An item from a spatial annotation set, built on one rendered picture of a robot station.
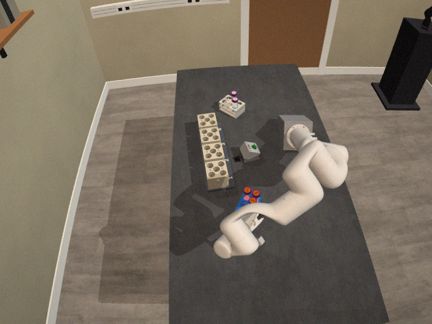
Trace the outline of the beige bucket adapter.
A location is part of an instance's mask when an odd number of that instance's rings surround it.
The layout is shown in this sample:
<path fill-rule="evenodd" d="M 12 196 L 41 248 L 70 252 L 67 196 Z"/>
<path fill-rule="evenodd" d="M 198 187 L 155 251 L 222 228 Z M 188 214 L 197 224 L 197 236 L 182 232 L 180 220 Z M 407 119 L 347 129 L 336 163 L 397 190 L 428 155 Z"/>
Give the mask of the beige bucket adapter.
<path fill-rule="evenodd" d="M 202 145 L 204 164 L 206 162 L 224 160 L 222 142 Z"/>
<path fill-rule="evenodd" d="M 209 189 L 229 187 L 225 160 L 206 162 L 205 171 Z"/>
<path fill-rule="evenodd" d="M 197 118 L 198 118 L 200 129 L 217 127 L 217 120 L 216 120 L 215 113 L 197 115 Z"/>
<path fill-rule="evenodd" d="M 201 145 L 221 142 L 218 127 L 203 128 L 199 130 L 200 130 L 200 140 L 202 143 Z"/>

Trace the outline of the beige tube rack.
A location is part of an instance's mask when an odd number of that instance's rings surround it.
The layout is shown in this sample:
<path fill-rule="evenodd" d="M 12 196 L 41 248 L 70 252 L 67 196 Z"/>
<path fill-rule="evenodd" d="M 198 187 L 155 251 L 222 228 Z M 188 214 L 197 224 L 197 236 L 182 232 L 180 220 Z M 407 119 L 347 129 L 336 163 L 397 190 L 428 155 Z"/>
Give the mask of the beige tube rack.
<path fill-rule="evenodd" d="M 233 109 L 233 102 L 232 99 L 229 99 L 228 97 L 232 98 L 231 96 L 227 95 L 225 96 L 221 101 L 219 101 L 219 110 L 223 111 L 224 113 L 237 118 L 245 111 L 245 103 L 238 100 L 238 102 L 242 103 L 242 105 L 238 104 L 237 109 Z M 235 113 L 233 112 L 235 111 Z"/>

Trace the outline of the blue tube rack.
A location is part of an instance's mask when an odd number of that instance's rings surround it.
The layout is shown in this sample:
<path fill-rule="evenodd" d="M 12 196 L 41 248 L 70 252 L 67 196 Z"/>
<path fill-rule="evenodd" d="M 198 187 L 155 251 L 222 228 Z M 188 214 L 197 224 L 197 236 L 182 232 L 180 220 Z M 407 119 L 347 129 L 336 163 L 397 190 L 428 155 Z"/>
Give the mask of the blue tube rack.
<path fill-rule="evenodd" d="M 236 209 L 242 207 L 243 205 L 249 204 L 248 201 L 249 201 L 249 200 L 244 200 L 243 195 L 242 195 L 242 197 L 241 197 L 241 199 L 240 199 L 240 201 L 239 201 L 239 203 L 238 203 Z M 243 203 L 243 202 L 246 202 L 246 203 Z M 235 209 L 235 210 L 236 210 L 236 209 Z"/>

